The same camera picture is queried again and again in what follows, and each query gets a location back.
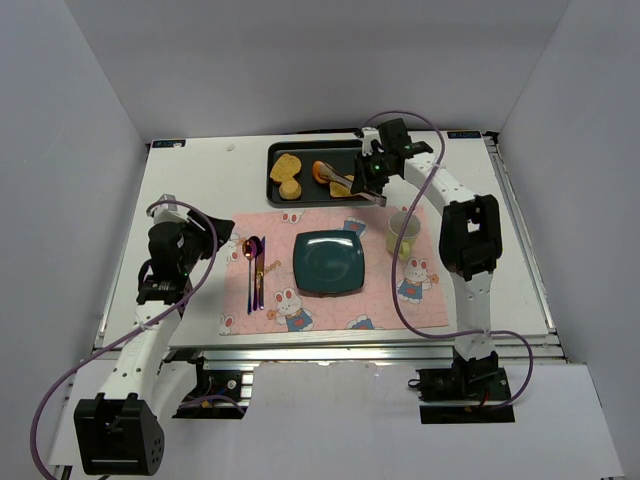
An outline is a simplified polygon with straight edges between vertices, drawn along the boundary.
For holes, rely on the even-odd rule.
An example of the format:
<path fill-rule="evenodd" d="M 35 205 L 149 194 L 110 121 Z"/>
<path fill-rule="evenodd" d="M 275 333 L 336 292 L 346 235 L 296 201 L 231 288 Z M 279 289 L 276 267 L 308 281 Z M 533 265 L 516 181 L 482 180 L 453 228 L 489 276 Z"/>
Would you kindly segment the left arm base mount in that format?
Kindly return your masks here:
<path fill-rule="evenodd" d="M 163 360 L 164 365 L 178 362 L 189 364 L 195 368 L 196 384 L 184 397 L 183 403 L 195 402 L 196 406 L 180 407 L 175 419 L 199 420 L 240 420 L 244 413 L 238 410 L 236 402 L 242 410 L 246 406 L 242 402 L 246 395 L 242 393 L 245 384 L 245 373 L 239 369 L 218 368 L 205 359 L 201 352 L 193 349 L 174 351 Z"/>

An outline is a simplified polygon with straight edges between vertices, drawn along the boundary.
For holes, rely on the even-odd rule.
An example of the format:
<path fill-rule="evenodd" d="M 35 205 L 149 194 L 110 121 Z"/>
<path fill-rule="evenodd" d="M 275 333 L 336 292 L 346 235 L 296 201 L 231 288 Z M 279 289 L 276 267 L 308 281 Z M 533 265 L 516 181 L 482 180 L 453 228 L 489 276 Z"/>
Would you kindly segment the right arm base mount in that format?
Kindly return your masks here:
<path fill-rule="evenodd" d="M 499 404 L 511 399 L 506 372 L 469 387 L 459 383 L 451 369 L 430 368 L 416 371 L 407 387 L 418 396 L 420 420 L 424 425 L 514 423 L 513 407 Z"/>

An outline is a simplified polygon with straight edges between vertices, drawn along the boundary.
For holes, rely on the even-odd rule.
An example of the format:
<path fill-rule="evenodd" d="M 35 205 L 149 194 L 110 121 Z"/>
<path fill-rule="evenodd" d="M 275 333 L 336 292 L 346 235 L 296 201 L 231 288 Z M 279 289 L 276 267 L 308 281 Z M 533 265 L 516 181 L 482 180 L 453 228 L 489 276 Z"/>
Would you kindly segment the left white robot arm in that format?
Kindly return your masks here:
<path fill-rule="evenodd" d="M 190 362 L 165 362 L 193 286 L 190 274 L 231 238 L 231 220 L 172 212 L 155 215 L 149 258 L 138 274 L 132 337 L 124 341 L 109 377 L 74 411 L 83 470 L 88 475 L 152 476 L 162 462 L 162 424 L 197 383 Z"/>

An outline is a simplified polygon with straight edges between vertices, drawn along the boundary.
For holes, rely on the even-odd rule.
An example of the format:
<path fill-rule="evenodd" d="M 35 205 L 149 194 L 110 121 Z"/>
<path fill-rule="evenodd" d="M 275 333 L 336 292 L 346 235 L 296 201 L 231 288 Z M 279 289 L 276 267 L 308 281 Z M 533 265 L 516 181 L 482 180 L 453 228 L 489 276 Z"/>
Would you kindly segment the glossy orange bread bun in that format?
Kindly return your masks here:
<path fill-rule="evenodd" d="M 312 165 L 312 176 L 316 182 L 327 184 L 331 181 L 332 171 L 329 166 L 322 161 L 315 161 Z"/>

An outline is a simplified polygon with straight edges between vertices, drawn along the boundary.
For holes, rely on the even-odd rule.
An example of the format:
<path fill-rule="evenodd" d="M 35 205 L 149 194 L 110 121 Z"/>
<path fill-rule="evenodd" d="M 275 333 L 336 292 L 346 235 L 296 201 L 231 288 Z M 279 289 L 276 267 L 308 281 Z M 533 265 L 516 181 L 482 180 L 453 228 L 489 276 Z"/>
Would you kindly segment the metal tongs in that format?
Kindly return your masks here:
<path fill-rule="evenodd" d="M 329 166 L 329 168 L 332 171 L 331 181 L 339 182 L 342 185 L 351 188 L 352 180 L 353 180 L 353 178 L 351 176 L 342 176 L 342 175 L 338 174 L 332 166 L 330 166 L 329 164 L 327 164 L 327 165 Z M 387 199 L 384 196 L 380 196 L 380 195 L 372 194 L 372 193 L 367 193 L 367 192 L 363 192 L 363 193 L 361 193 L 359 195 L 352 195 L 352 197 L 347 197 L 347 198 L 355 198 L 355 197 L 361 197 L 361 198 L 363 198 L 365 200 L 368 200 L 370 202 L 373 202 L 374 204 L 377 204 L 377 205 L 379 205 L 381 207 L 384 207 L 386 205 L 386 203 L 387 203 Z"/>

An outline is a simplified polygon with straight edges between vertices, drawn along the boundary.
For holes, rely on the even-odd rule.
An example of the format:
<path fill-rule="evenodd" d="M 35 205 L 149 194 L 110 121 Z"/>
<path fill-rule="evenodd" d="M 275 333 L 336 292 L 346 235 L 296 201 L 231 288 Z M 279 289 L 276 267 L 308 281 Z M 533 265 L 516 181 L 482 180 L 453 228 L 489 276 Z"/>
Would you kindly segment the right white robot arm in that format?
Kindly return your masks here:
<path fill-rule="evenodd" d="M 503 252 L 498 201 L 456 180 L 442 166 L 445 151 L 412 140 L 401 118 L 363 127 L 356 136 L 361 151 L 352 193 L 380 199 L 390 177 L 399 176 L 441 216 L 438 252 L 455 295 L 453 361 L 448 370 L 422 375 L 422 395 L 428 401 L 482 400 L 499 370 L 490 336 L 490 287 Z"/>

